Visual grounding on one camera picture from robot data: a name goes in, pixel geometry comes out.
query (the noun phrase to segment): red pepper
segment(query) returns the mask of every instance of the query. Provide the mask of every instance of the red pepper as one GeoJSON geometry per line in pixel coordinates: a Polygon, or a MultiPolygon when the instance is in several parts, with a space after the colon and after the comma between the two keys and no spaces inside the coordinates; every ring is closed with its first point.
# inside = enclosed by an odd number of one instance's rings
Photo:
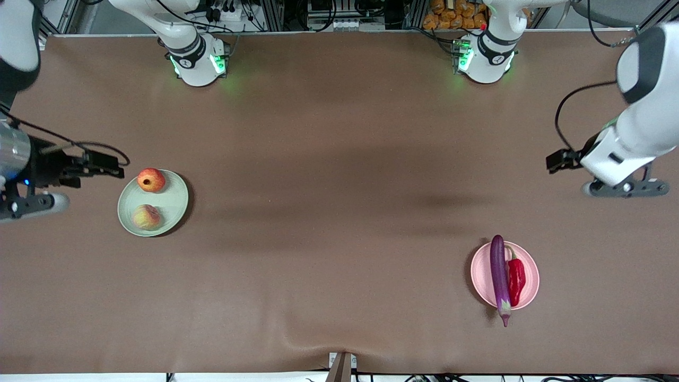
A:
{"type": "Polygon", "coordinates": [[[505,247],[511,251],[511,260],[507,262],[509,269],[509,303],[512,307],[515,307],[519,304],[521,291],[526,285],[526,270],[524,269],[523,262],[516,258],[514,249],[508,245],[505,245],[505,247]]]}

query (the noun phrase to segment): wire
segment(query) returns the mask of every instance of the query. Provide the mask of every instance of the wire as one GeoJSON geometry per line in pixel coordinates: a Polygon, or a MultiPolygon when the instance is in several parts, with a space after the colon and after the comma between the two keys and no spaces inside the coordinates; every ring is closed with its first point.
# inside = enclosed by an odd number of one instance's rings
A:
{"type": "Polygon", "coordinates": [[[202,25],[202,26],[204,26],[204,27],[220,28],[220,29],[223,29],[224,31],[227,31],[227,32],[229,32],[229,33],[234,33],[234,34],[236,33],[236,32],[234,32],[234,31],[232,31],[231,29],[228,29],[227,27],[222,27],[222,26],[219,26],[219,25],[205,24],[204,22],[191,21],[191,20],[189,20],[189,19],[187,19],[187,18],[181,17],[180,15],[174,13],[170,8],[168,8],[165,4],[163,4],[162,1],[160,1],[160,0],[156,0],[156,1],[160,4],[160,6],[162,6],[163,8],[165,8],[165,10],[166,10],[167,12],[170,12],[171,15],[173,15],[173,16],[176,17],[176,18],[178,18],[179,20],[182,20],[182,21],[185,21],[185,22],[189,22],[189,23],[194,24],[194,25],[202,25]]]}
{"type": "Polygon", "coordinates": [[[415,381],[415,378],[417,378],[417,377],[422,377],[425,381],[431,382],[431,380],[429,379],[429,377],[427,377],[426,375],[411,375],[411,376],[408,377],[404,382],[415,381]]]}
{"type": "Polygon", "coordinates": [[[302,27],[303,30],[308,31],[309,26],[307,25],[307,22],[305,22],[304,20],[301,19],[301,17],[302,17],[301,6],[302,6],[302,4],[304,4],[304,0],[299,0],[297,2],[297,8],[295,9],[295,13],[296,13],[297,22],[299,23],[299,25],[302,27]]]}
{"type": "Polygon", "coordinates": [[[436,33],[434,33],[434,30],[433,30],[433,29],[432,29],[432,31],[431,31],[431,35],[434,36],[434,39],[435,39],[435,41],[436,41],[436,44],[439,44],[439,48],[440,48],[441,50],[443,50],[444,52],[450,54],[451,56],[454,56],[454,55],[455,55],[455,54],[453,53],[452,50],[448,50],[448,49],[445,48],[445,46],[443,45],[443,41],[441,41],[438,37],[436,37],[436,33]]]}
{"type": "Polygon", "coordinates": [[[259,29],[260,32],[266,32],[264,30],[264,27],[259,23],[259,20],[257,19],[257,15],[253,9],[253,4],[250,2],[250,0],[242,0],[241,4],[243,5],[243,10],[246,11],[245,13],[247,14],[247,10],[245,9],[245,5],[247,4],[248,7],[250,8],[250,14],[248,15],[248,20],[250,20],[250,17],[252,17],[252,20],[250,22],[252,25],[255,26],[255,28],[259,29]]]}
{"type": "Polygon", "coordinates": [[[476,37],[479,37],[479,36],[483,35],[483,32],[481,32],[481,33],[479,33],[479,34],[477,35],[476,33],[470,31],[469,29],[465,29],[465,28],[458,28],[458,29],[462,29],[463,31],[469,33],[470,35],[476,36],[476,37]]]}
{"type": "Polygon", "coordinates": [[[48,130],[48,129],[44,128],[44,127],[40,127],[40,126],[38,126],[38,125],[36,125],[36,124],[32,124],[32,123],[30,123],[30,122],[28,122],[28,121],[26,121],[26,120],[22,120],[21,118],[17,118],[17,117],[15,117],[15,116],[13,116],[12,114],[10,114],[9,112],[6,112],[6,111],[5,111],[4,113],[5,113],[6,116],[10,117],[12,120],[14,120],[15,122],[18,122],[19,124],[25,124],[26,126],[32,127],[32,128],[34,128],[35,130],[38,130],[38,131],[42,131],[43,133],[49,134],[49,135],[51,135],[51,136],[53,136],[53,137],[57,137],[57,138],[59,138],[59,139],[61,139],[61,140],[63,140],[63,141],[66,141],[66,142],[68,142],[68,143],[70,143],[70,144],[72,144],[72,145],[77,145],[77,143],[76,143],[74,140],[72,140],[72,139],[70,139],[70,138],[66,138],[66,137],[64,137],[64,136],[61,135],[61,134],[55,133],[54,131],[48,130]]]}
{"type": "Polygon", "coordinates": [[[451,44],[451,45],[452,45],[452,44],[453,44],[453,40],[448,40],[448,39],[444,39],[444,38],[438,37],[438,36],[436,36],[436,33],[435,33],[434,31],[431,31],[431,34],[430,34],[430,33],[427,33],[427,31],[425,31],[424,29],[419,28],[419,27],[405,27],[404,29],[405,29],[405,30],[418,31],[418,32],[420,32],[421,34],[427,36],[427,38],[436,41],[436,44],[439,45],[439,48],[441,48],[441,50],[443,50],[443,51],[446,52],[447,54],[450,54],[450,55],[452,55],[452,56],[459,56],[458,53],[455,53],[455,52],[453,52],[452,50],[449,50],[449,49],[447,49],[447,48],[444,46],[444,44],[451,44]]]}
{"type": "Polygon", "coordinates": [[[238,47],[238,40],[240,40],[240,35],[241,33],[239,33],[238,36],[236,36],[236,42],[234,42],[234,47],[231,48],[231,51],[229,51],[229,58],[233,57],[234,53],[236,53],[236,48],[238,47]]]}
{"type": "Polygon", "coordinates": [[[609,44],[607,42],[603,42],[599,36],[594,33],[594,27],[592,26],[592,17],[591,17],[591,8],[589,4],[590,0],[587,0],[587,22],[589,23],[589,31],[591,32],[592,36],[594,36],[594,39],[599,43],[602,44],[603,46],[608,46],[609,48],[615,47],[614,44],[609,44]]]}
{"type": "Polygon", "coordinates": [[[121,167],[129,166],[130,165],[130,157],[127,156],[122,150],[113,147],[111,145],[107,145],[106,143],[101,143],[101,142],[93,142],[93,141],[78,141],[75,142],[75,145],[80,147],[80,148],[85,148],[85,147],[102,147],[107,150],[111,150],[112,152],[115,152],[116,154],[120,155],[124,160],[125,163],[121,163],[121,167]]]}
{"type": "MultiPolygon", "coordinates": [[[[561,127],[559,126],[559,116],[561,115],[561,109],[564,107],[564,103],[570,98],[576,95],[577,93],[587,90],[587,89],[592,89],[592,88],[598,88],[599,86],[607,86],[607,85],[613,85],[616,84],[617,82],[615,80],[613,81],[606,81],[606,82],[597,82],[596,84],[590,84],[586,86],[581,86],[580,88],[577,88],[573,90],[572,92],[568,93],[564,99],[561,100],[559,103],[559,107],[556,108],[556,114],[554,114],[554,129],[556,130],[556,133],[559,135],[559,138],[561,138],[561,141],[564,142],[564,145],[570,150],[570,151],[575,151],[573,149],[573,146],[568,143],[568,140],[564,136],[564,134],[561,132],[561,127]]],[[[549,379],[548,381],[543,379],[543,382],[549,382],[549,381],[559,381],[559,382],[571,382],[571,381],[563,381],[559,379],[549,379]]]]}
{"type": "Polygon", "coordinates": [[[51,135],[51,136],[53,136],[53,137],[59,138],[59,139],[61,139],[61,140],[63,140],[63,141],[68,142],[70,145],[79,147],[79,148],[81,148],[81,149],[83,149],[83,150],[87,150],[87,146],[90,146],[90,147],[103,147],[103,148],[105,148],[105,149],[111,150],[112,152],[115,152],[116,154],[119,154],[119,155],[125,160],[125,163],[121,164],[120,166],[124,167],[124,166],[127,166],[127,165],[130,164],[130,157],[128,157],[128,156],[127,156],[123,151],[121,151],[120,149],[118,149],[118,148],[116,148],[116,147],[113,147],[113,146],[111,146],[111,145],[107,145],[106,143],[93,142],[93,141],[74,141],[74,140],[72,140],[72,139],[70,139],[70,138],[66,138],[65,136],[63,136],[63,135],[61,135],[61,134],[55,133],[54,131],[51,131],[51,130],[46,129],[46,128],[44,128],[44,127],[40,127],[40,126],[38,126],[38,125],[36,125],[36,124],[32,124],[32,123],[30,123],[30,122],[28,122],[28,121],[25,121],[25,120],[22,120],[22,119],[20,119],[20,118],[17,118],[17,117],[13,116],[13,115],[10,114],[10,113],[5,112],[5,115],[8,116],[8,117],[10,117],[13,121],[18,122],[19,124],[25,124],[26,126],[32,127],[32,128],[34,128],[35,130],[38,130],[38,131],[41,131],[41,132],[43,132],[43,133],[49,134],[49,135],[51,135]]]}
{"type": "Polygon", "coordinates": [[[328,9],[328,21],[325,23],[323,28],[317,30],[316,32],[323,32],[324,30],[328,29],[328,27],[330,27],[333,22],[335,22],[335,16],[337,16],[337,0],[332,0],[332,4],[328,9]]]}
{"type": "Polygon", "coordinates": [[[358,14],[360,14],[360,15],[363,16],[363,17],[368,17],[368,16],[370,16],[370,17],[378,17],[378,16],[382,16],[382,15],[384,14],[384,6],[382,6],[380,9],[378,9],[377,11],[373,12],[372,14],[370,14],[370,13],[369,13],[370,10],[368,9],[369,7],[367,6],[367,4],[366,4],[366,7],[365,7],[364,10],[362,10],[362,9],[359,7],[360,4],[361,4],[361,0],[355,0],[355,1],[354,1],[354,10],[356,10],[356,12],[358,12],[358,14]]]}
{"type": "Polygon", "coordinates": [[[550,381],[557,381],[557,382],[604,382],[607,381],[611,378],[615,377],[622,377],[623,375],[620,374],[613,374],[613,375],[594,375],[594,374],[581,374],[581,375],[568,375],[568,378],[570,379],[563,379],[563,378],[557,378],[557,377],[547,377],[542,380],[542,382],[550,382],[550,381]]]}

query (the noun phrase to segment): peach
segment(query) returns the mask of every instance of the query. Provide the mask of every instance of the peach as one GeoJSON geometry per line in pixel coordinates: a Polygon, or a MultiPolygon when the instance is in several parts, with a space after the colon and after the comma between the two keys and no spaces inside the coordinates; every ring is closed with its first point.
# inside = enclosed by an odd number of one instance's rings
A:
{"type": "Polygon", "coordinates": [[[160,213],[152,205],[140,205],[132,212],[132,223],[137,228],[153,230],[160,225],[160,213]]]}
{"type": "Polygon", "coordinates": [[[158,192],[165,186],[165,177],[159,170],[149,167],[136,176],[136,182],[146,192],[158,192]]]}

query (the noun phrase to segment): purple eggplant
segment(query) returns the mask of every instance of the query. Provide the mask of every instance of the purple eggplant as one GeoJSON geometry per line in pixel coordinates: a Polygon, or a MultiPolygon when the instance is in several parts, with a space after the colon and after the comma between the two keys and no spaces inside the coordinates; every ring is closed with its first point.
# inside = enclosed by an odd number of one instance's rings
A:
{"type": "Polygon", "coordinates": [[[511,315],[511,303],[509,302],[509,282],[507,281],[507,269],[504,261],[504,240],[500,235],[495,235],[490,243],[490,274],[493,277],[495,303],[498,305],[498,313],[500,313],[502,323],[506,328],[511,315]]]}

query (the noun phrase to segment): cable connector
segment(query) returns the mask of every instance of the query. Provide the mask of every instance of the cable connector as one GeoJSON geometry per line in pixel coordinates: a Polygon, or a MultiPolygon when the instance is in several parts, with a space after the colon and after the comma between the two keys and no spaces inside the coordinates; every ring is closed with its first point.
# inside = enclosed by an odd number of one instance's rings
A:
{"type": "Polygon", "coordinates": [[[619,46],[628,46],[634,40],[634,37],[625,37],[624,39],[613,43],[610,45],[611,48],[617,48],[619,46]]]}

